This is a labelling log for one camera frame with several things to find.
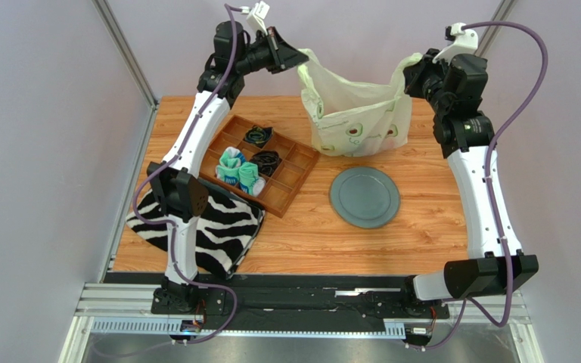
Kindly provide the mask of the pale green plastic bag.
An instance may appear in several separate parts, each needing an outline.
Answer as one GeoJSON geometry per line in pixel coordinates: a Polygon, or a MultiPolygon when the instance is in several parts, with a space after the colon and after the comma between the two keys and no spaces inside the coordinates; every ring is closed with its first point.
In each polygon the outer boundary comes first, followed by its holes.
{"type": "Polygon", "coordinates": [[[330,157],[366,157],[407,144],[412,98],[403,71],[423,54],[404,58],[387,84],[376,84],[350,81],[322,66],[313,50],[302,52],[309,61],[297,75],[314,149],[330,157]]]}

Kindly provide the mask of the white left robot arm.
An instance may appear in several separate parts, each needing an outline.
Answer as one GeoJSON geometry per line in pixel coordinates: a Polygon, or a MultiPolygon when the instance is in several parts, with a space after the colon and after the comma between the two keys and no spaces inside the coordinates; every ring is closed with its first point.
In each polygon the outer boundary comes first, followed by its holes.
{"type": "Polygon", "coordinates": [[[168,232],[168,263],[155,296],[185,306],[198,299],[197,224],[209,200],[198,176],[214,133],[244,88],[246,75],[260,70],[284,72],[309,59],[283,40],[273,26],[257,30],[252,39],[240,23],[220,23],[213,47],[184,128],[163,160],[148,166],[147,180],[168,232]]]}

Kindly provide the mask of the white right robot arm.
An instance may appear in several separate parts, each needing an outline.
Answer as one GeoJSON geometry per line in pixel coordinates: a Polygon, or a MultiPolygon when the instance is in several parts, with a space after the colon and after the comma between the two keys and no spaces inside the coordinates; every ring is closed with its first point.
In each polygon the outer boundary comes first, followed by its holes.
{"type": "Polygon", "coordinates": [[[449,164],[461,196],[468,231],[468,258],[447,262],[440,271],[411,278],[420,301],[504,295],[538,271],[527,255],[505,208],[497,171],[497,154],[488,147],[495,132],[480,111],[488,81],[487,61],[473,54],[437,60],[430,48],[407,67],[405,93],[424,99],[434,111],[433,134],[449,164]]]}

